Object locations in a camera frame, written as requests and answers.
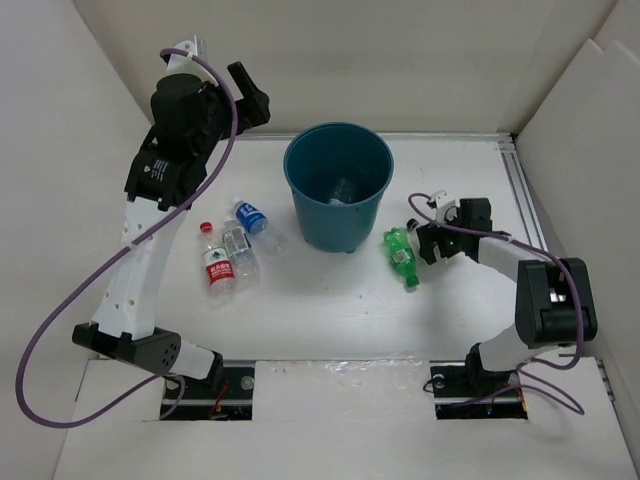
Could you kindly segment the clear water bottle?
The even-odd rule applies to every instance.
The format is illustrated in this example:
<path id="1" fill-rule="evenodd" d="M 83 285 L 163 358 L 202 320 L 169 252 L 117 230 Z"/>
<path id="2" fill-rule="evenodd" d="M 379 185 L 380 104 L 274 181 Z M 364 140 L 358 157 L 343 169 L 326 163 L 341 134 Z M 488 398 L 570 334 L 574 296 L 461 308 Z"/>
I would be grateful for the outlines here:
<path id="1" fill-rule="evenodd" d="M 360 187 L 351 179 L 340 177 L 335 180 L 327 193 L 329 205 L 351 205 L 360 201 Z"/>

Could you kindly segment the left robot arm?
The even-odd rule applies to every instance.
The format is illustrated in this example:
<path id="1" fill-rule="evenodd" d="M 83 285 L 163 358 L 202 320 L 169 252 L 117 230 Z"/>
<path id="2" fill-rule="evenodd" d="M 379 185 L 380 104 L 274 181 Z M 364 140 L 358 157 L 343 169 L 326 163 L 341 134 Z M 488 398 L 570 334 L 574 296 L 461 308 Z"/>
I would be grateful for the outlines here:
<path id="1" fill-rule="evenodd" d="M 153 124 L 125 183 L 127 253 L 115 263 L 107 291 L 87 323 L 75 326 L 74 344 L 168 377 L 179 375 L 201 396 L 223 383 L 223 357 L 155 324 L 155 305 L 171 246 L 204 183 L 216 145 L 270 119 L 269 97 L 244 66 L 228 71 L 242 97 L 189 73 L 158 81 L 151 97 Z"/>

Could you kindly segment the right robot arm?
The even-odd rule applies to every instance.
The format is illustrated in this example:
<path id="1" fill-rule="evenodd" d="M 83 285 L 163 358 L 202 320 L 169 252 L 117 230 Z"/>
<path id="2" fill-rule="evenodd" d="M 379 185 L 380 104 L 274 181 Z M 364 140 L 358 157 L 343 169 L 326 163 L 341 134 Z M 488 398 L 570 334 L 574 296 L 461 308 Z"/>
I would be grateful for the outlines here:
<path id="1" fill-rule="evenodd" d="M 444 191 L 413 193 L 433 210 L 423 214 L 416 230 L 419 255 L 429 265 L 463 254 L 491 268 L 516 286 L 513 323 L 495 337 L 473 345 L 461 380 L 470 390 L 468 404 L 493 400 L 521 383 L 524 366 L 538 363 L 566 371 L 582 357 L 586 343 L 595 339 L 598 320 L 589 272 L 579 258 L 559 258 L 494 228 L 491 203 L 486 198 L 455 200 Z"/>

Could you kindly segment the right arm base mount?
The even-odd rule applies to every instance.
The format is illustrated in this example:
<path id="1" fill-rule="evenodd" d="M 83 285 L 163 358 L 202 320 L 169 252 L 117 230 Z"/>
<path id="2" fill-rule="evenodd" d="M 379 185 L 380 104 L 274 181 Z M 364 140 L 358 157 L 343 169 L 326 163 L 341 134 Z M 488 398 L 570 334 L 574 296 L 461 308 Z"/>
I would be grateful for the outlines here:
<path id="1" fill-rule="evenodd" d="M 437 420 L 527 420 L 515 372 L 490 372 L 472 378 L 462 362 L 431 362 L 423 391 L 431 394 Z"/>

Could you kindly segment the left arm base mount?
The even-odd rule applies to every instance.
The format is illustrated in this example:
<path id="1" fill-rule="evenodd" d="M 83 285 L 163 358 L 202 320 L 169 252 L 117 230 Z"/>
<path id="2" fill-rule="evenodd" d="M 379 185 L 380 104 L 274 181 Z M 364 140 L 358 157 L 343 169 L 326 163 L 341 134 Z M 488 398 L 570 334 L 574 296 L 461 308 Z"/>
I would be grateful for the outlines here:
<path id="1" fill-rule="evenodd" d="M 165 383 L 160 417 L 166 421 L 250 421 L 255 386 L 253 361 L 227 361 L 221 386 L 215 392 L 188 380 L 182 399 L 179 386 Z"/>

